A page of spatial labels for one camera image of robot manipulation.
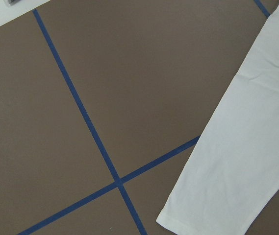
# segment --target brown floor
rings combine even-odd
[[[38,12],[121,177],[201,134],[266,21],[253,0],[52,0]],[[155,219],[191,151],[125,183],[148,234],[173,234]],[[0,27],[0,235],[113,182],[33,13]],[[114,189],[33,234],[140,233]],[[246,234],[279,235],[279,192]]]

